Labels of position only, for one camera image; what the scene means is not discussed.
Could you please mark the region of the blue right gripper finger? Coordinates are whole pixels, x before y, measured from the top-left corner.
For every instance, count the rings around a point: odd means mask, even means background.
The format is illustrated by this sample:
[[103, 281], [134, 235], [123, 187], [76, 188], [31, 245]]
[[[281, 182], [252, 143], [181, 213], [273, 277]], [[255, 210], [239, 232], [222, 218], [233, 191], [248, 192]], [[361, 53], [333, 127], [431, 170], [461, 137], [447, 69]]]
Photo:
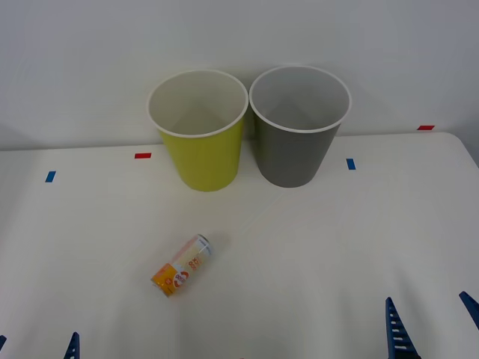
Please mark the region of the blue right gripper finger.
[[409, 337], [391, 297], [385, 300], [388, 359], [421, 359]]
[[479, 329], [479, 303], [477, 303], [476, 300], [474, 300], [473, 297], [471, 297], [465, 291], [462, 291], [459, 294], [459, 297], [469, 312], [472, 321], [476, 325], [477, 329]]

